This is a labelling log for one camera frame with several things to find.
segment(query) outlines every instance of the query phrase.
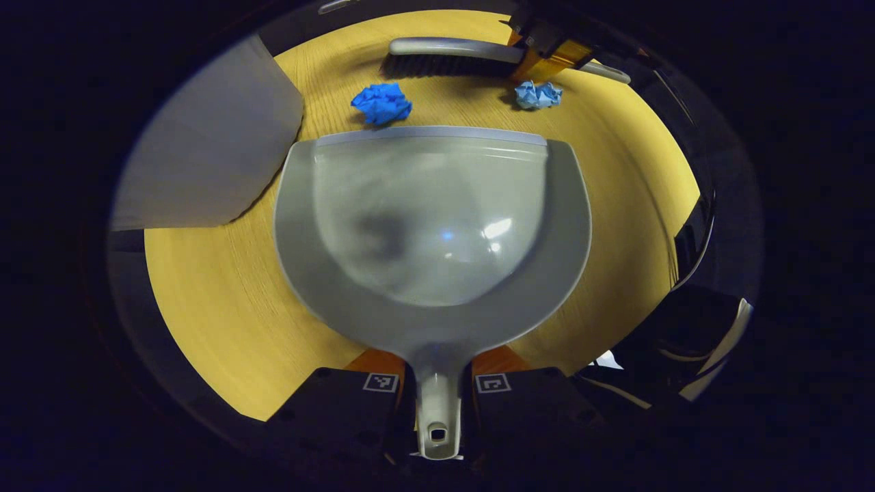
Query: brush handle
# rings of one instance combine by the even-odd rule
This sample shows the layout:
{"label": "brush handle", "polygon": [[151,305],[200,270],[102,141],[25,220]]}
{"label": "brush handle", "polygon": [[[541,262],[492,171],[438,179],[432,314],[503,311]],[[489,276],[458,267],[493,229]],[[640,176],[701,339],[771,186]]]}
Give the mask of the brush handle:
{"label": "brush handle", "polygon": [[[402,56],[412,54],[467,56],[484,60],[505,61],[514,65],[518,65],[525,54],[525,50],[522,48],[461,38],[398,38],[389,43],[388,52]],[[625,72],[592,61],[580,67],[579,70],[624,84],[632,81]]]}

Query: dark blue crumpled paper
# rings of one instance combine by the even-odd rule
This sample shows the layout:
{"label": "dark blue crumpled paper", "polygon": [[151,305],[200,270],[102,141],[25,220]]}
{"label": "dark blue crumpled paper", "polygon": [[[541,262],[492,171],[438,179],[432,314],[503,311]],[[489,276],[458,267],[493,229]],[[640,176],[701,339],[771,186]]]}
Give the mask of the dark blue crumpled paper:
{"label": "dark blue crumpled paper", "polygon": [[523,109],[549,108],[562,102],[562,89],[553,87],[550,82],[536,86],[532,81],[525,81],[515,90],[516,103]]}
{"label": "dark blue crumpled paper", "polygon": [[351,104],[366,116],[365,123],[385,124],[402,120],[410,114],[413,104],[404,98],[398,83],[374,84],[363,88]]}

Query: yellow wooden surface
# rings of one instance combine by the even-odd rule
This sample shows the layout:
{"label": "yellow wooden surface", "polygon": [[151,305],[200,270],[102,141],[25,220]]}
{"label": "yellow wooden surface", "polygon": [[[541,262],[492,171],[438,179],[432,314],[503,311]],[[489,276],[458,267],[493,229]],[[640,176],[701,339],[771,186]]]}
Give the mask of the yellow wooden surface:
{"label": "yellow wooden surface", "polygon": [[[350,100],[383,82],[391,39],[478,37],[504,43],[498,14],[411,12],[351,25],[276,61],[304,95],[298,139],[360,130]],[[675,282],[673,236],[698,198],[680,148],[632,89],[565,71],[562,104],[513,105],[499,79],[404,79],[413,101],[398,125],[469,125],[527,131],[570,143],[589,190],[593,238],[577,289],[541,327],[510,344],[532,367],[583,367],[628,334]],[[345,367],[364,347],[313,318],[280,271],[271,237],[275,180],[240,219],[217,228],[146,231],[152,287],[167,326],[201,376],[237,411],[266,419],[319,366]]]}

